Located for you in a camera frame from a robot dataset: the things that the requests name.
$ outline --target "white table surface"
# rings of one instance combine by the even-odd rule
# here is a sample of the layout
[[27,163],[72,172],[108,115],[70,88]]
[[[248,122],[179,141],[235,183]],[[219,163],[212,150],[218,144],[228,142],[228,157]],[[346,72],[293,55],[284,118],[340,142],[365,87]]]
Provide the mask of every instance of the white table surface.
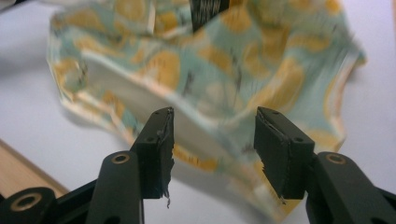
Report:
[[[375,185],[396,193],[396,38],[391,1],[344,0],[344,5],[368,63],[346,84],[342,117],[347,139],[340,152]],[[49,18],[56,8],[31,2],[0,14],[0,138],[75,189],[97,177],[106,155],[130,146],[62,108],[46,62]],[[177,165],[178,176],[187,178],[181,170]],[[170,209],[166,200],[145,201],[146,223],[271,223],[216,187],[216,178],[209,178],[215,187],[199,190],[205,187],[201,180],[207,181],[200,178],[197,186],[172,179]],[[308,223],[304,204],[284,223]]]

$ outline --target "patterned cloth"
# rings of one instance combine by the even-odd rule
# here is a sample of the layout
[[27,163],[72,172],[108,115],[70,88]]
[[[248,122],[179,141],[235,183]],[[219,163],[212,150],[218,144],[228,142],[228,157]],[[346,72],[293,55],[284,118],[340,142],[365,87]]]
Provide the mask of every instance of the patterned cloth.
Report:
[[64,106],[131,144],[153,110],[173,106],[184,127],[220,146],[194,147],[185,129],[175,157],[224,174],[280,220],[295,203],[279,200],[262,173],[253,148],[257,106],[284,113],[316,152],[337,150],[345,139],[342,90],[361,51],[335,0],[235,2],[194,34],[187,0],[69,8],[51,19],[49,66]]

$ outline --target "fabric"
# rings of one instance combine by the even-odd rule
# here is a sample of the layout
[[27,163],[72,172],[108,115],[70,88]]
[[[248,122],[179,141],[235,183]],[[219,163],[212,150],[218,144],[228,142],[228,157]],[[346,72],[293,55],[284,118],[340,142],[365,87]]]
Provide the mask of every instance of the fabric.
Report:
[[316,152],[335,151],[346,137],[342,90],[363,58],[335,0],[237,2],[195,33],[187,0],[70,7],[51,19],[48,61],[63,105],[131,144],[151,112],[173,106],[185,120],[175,157],[227,176],[280,220],[295,202],[279,200],[262,173],[257,106],[285,114]]

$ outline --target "wooden edge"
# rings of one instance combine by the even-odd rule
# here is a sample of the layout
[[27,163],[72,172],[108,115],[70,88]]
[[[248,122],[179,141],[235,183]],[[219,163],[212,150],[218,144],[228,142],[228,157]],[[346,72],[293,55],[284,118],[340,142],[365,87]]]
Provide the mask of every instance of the wooden edge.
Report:
[[45,187],[59,198],[68,190],[0,139],[0,193],[7,198],[23,189]]

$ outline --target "black metal part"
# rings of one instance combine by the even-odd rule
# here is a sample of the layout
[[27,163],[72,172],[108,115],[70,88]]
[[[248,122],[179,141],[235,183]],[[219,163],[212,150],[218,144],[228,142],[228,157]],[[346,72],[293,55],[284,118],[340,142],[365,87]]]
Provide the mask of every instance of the black metal part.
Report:
[[57,200],[57,224],[85,223],[95,185],[96,180],[93,180],[92,182],[65,194]]
[[0,223],[55,223],[56,199],[52,189],[25,189],[0,204]]
[[258,108],[254,148],[278,197],[304,197],[304,167],[312,161],[314,146],[315,143],[281,113]]
[[396,223],[393,208],[350,158],[321,152],[314,170],[334,223]]
[[155,111],[145,128],[134,141],[131,151],[139,158],[142,197],[159,199],[169,197],[168,185],[174,147],[174,110],[172,107]]
[[[9,202],[15,201],[15,197],[19,195],[37,189],[26,189],[7,199],[0,198],[3,199],[0,201],[0,224],[83,224],[86,220],[106,224],[143,223],[142,199],[158,199],[163,195],[169,197],[168,184],[174,165],[173,120],[172,107],[154,112],[131,151],[123,152],[133,158],[128,161],[128,167],[123,166],[126,163],[113,166],[114,162],[110,164],[106,158],[98,180],[93,180],[58,200],[52,190],[38,188],[42,193],[39,203],[23,212],[13,213],[9,209]],[[30,203],[29,200],[31,199],[28,197],[22,203]]]
[[138,158],[132,151],[116,152],[102,163],[87,224],[142,224]]
[[384,196],[384,198],[387,200],[390,206],[393,207],[393,210],[396,211],[396,195],[383,189],[378,189],[378,190],[382,194],[382,196]]

